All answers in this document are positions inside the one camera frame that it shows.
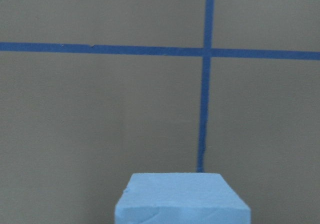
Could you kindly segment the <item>light blue foam block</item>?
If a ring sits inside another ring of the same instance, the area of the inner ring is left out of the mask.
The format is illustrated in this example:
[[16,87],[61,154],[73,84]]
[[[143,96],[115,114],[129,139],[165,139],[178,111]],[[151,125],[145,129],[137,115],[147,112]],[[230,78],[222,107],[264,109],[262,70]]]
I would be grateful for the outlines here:
[[251,209],[220,174],[136,173],[115,206],[116,224],[249,224]]

